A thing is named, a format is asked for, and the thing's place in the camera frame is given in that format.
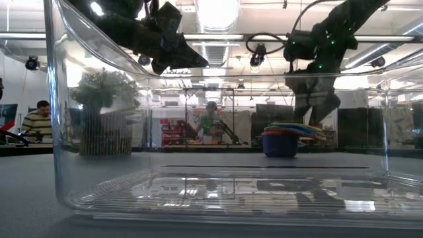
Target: person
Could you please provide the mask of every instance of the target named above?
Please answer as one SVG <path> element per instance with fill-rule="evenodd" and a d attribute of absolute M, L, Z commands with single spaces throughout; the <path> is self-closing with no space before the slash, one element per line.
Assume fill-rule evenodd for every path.
<path fill-rule="evenodd" d="M 52 123 L 50 121 L 50 103 L 41 100 L 37 103 L 37 110 L 28 113 L 22 123 L 25 135 L 39 133 L 43 138 L 52 137 Z"/>
<path fill-rule="evenodd" d="M 218 124 L 220 117 L 215 113 L 217 110 L 216 102 L 210 101 L 206 106 L 206 114 L 200 117 L 200 121 L 197 125 L 197 132 L 203 129 L 203 136 L 211 136 L 214 141 L 221 141 L 223 130 Z"/>

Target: clear plastic bin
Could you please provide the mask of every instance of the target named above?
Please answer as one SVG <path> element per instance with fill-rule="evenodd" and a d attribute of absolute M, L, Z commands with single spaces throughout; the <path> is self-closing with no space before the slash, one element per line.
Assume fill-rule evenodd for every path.
<path fill-rule="evenodd" d="M 250 102 L 278 105 L 279 116 L 289 118 L 295 97 L 285 86 L 284 69 L 273 65 L 275 75 L 245 75 L 229 65 L 232 72 L 223 77 L 211 69 L 159 77 L 67 1 L 46 6 L 56 193 L 76 214 L 421 228 L 423 144 L 416 102 L 423 99 L 422 54 L 341 75 L 335 83 L 341 105 L 319 125 L 327 140 L 300 138 L 305 147 L 295 158 L 267 158 L 260 135 L 271 122 Z M 248 32 L 243 27 L 238 30 Z M 182 31 L 197 33 L 194 26 Z M 199 139 L 195 125 L 214 105 L 209 101 L 226 131 L 209 137 L 203 127 Z"/>

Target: container bottom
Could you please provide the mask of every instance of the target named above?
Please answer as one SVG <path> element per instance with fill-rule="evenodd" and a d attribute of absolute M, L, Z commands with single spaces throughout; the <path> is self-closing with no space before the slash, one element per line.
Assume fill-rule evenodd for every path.
<path fill-rule="evenodd" d="M 274 225 L 318 218 L 321 225 L 358 227 L 423 221 L 420 182 L 405 186 L 401 176 L 393 180 L 378 172 L 379 156 L 299 154 L 286 161 L 259 153 L 134 153 L 125 161 L 79 159 L 75 163 L 91 168 L 115 163 L 116 172 L 125 163 L 151 165 L 65 198 L 77 213 L 98 218 Z"/>

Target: security camera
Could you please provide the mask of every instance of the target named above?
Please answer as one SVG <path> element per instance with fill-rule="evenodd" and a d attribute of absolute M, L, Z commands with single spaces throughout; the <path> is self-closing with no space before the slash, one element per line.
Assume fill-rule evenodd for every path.
<path fill-rule="evenodd" d="M 383 66 L 385 66 L 385 63 L 386 63 L 385 58 L 384 57 L 379 57 L 379 58 L 373 60 L 370 63 L 370 65 L 372 67 L 383 67 Z"/>
<path fill-rule="evenodd" d="M 150 57 L 145 56 L 145 55 L 141 55 L 138 58 L 138 63 L 142 66 L 148 66 L 151 63 Z"/>
<path fill-rule="evenodd" d="M 266 46 L 264 44 L 257 45 L 255 53 L 252 55 L 250 60 L 251 67 L 258 67 L 264 61 L 264 56 L 266 55 Z"/>
<path fill-rule="evenodd" d="M 25 63 L 25 68 L 31 71 L 37 71 L 40 69 L 40 62 L 38 61 L 38 56 L 30 56 Z"/>
<path fill-rule="evenodd" d="M 239 83 L 237 89 L 245 89 L 244 83 Z"/>

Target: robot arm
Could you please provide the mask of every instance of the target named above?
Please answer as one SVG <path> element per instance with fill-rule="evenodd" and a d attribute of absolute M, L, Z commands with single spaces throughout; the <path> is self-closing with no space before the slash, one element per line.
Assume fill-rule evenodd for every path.
<path fill-rule="evenodd" d="M 168 67 L 180 69 L 208 65 L 208 61 L 186 43 L 184 36 L 176 33 L 182 14 L 169 2 L 160 9 L 159 0 L 69 2 L 117 45 L 132 50 L 134 54 L 153 58 L 151 66 L 156 74 L 162 74 Z M 136 20 L 143 6 L 146 17 Z"/>
<path fill-rule="evenodd" d="M 296 59 L 314 61 L 307 69 L 291 71 L 289 74 L 340 73 L 346 50 L 357 49 L 354 33 L 387 2 L 389 0 L 347 0 L 335 7 L 311 32 L 293 31 L 288 35 L 284 57 L 290 62 Z M 339 107 L 340 99 L 333 88 L 335 80 L 336 77 L 304 79 L 287 76 L 286 85 L 295 94 L 296 122 L 302 122 L 305 113 L 312 108 L 309 124 L 315 126 Z"/>

